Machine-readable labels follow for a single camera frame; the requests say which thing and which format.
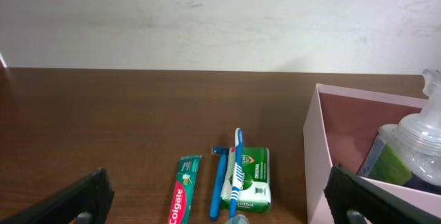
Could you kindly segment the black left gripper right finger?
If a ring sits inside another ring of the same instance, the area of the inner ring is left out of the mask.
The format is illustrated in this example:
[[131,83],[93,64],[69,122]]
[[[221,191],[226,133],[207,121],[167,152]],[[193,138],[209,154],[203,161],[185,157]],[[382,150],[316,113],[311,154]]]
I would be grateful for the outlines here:
[[324,189],[334,223],[440,224],[440,218],[403,201],[341,166]]

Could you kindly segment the pink box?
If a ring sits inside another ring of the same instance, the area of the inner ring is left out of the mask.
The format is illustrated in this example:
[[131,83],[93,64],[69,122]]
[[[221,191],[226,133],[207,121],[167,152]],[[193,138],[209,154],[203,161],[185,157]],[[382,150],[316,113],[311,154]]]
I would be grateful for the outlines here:
[[[331,223],[325,198],[330,170],[341,165],[356,176],[385,124],[419,113],[428,99],[318,84],[303,128],[307,210],[310,223]],[[440,194],[360,176],[388,193],[440,218]]]

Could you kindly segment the clear foam soap pump bottle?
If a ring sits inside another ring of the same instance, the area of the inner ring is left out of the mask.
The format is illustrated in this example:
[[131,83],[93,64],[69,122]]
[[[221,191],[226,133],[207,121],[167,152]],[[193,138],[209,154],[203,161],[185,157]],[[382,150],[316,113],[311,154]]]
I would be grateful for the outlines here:
[[422,75],[425,106],[379,127],[357,175],[440,194],[440,71],[426,69]]

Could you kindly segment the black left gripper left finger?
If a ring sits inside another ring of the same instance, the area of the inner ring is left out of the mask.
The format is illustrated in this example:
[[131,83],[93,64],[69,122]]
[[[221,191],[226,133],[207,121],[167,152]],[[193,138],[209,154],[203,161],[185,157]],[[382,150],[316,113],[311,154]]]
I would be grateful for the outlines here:
[[105,223],[113,198],[110,178],[102,167],[1,222]]

